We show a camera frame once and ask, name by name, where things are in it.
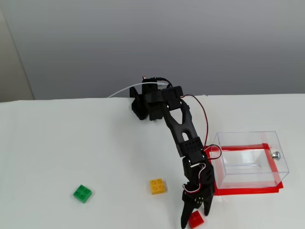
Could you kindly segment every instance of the white table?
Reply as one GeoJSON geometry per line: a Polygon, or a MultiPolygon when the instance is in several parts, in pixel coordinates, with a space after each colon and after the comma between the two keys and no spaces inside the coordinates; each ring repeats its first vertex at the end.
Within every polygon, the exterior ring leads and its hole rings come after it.
{"type": "MultiPolygon", "coordinates": [[[[290,169],[278,194],[215,197],[199,228],[302,227],[305,95],[199,98],[209,143],[216,132],[275,130],[290,169]]],[[[0,228],[180,228],[187,180],[181,158],[164,120],[138,120],[131,102],[0,104],[0,228]],[[168,191],[153,196],[149,180],[157,178],[168,191]],[[80,184],[93,192],[85,204],[72,196],[80,184]]],[[[203,140],[201,107],[192,98],[186,102],[203,140]]]]}

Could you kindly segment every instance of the red lego brick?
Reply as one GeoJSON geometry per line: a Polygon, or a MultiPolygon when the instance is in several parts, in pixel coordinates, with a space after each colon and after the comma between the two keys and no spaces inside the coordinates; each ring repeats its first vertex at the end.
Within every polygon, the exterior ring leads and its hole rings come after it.
{"type": "Polygon", "coordinates": [[[195,211],[191,214],[191,216],[189,218],[189,225],[190,225],[191,229],[193,229],[203,223],[204,223],[204,220],[202,219],[199,211],[195,211]]]}

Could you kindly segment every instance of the gray wall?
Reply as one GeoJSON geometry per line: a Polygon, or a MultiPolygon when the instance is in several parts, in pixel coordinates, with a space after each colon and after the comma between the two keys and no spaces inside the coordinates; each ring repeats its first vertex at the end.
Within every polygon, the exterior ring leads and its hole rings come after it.
{"type": "Polygon", "coordinates": [[[0,102],[30,99],[33,94],[0,7],[0,102]]]}
{"type": "Polygon", "coordinates": [[[192,94],[305,93],[304,0],[0,3],[36,99],[104,97],[142,75],[192,94]]]}

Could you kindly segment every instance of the robotic arm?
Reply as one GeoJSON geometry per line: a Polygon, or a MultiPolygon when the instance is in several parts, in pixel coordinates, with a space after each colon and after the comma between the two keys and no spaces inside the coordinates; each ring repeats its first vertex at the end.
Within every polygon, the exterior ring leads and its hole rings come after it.
{"type": "Polygon", "coordinates": [[[135,98],[132,110],[140,120],[149,115],[149,119],[156,120],[164,117],[166,125],[171,130],[178,153],[182,157],[184,175],[189,180],[183,186],[182,200],[184,208],[181,216],[181,227],[184,229],[195,208],[204,206],[204,214],[210,212],[214,189],[214,169],[209,162],[204,146],[198,137],[190,108],[181,99],[183,92],[180,86],[173,87],[170,83],[166,89],[159,90],[157,81],[167,81],[164,78],[143,79],[142,94],[138,94],[134,87],[130,88],[130,97],[135,98]],[[181,109],[183,119],[179,124],[171,116],[170,111],[181,109]]]}

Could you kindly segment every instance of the clear plastic box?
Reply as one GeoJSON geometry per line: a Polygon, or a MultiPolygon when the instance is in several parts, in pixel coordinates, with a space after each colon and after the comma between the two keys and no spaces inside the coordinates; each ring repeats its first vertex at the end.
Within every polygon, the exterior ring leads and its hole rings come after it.
{"type": "Polygon", "coordinates": [[[276,132],[217,133],[213,144],[218,189],[275,187],[289,173],[276,132]]]}

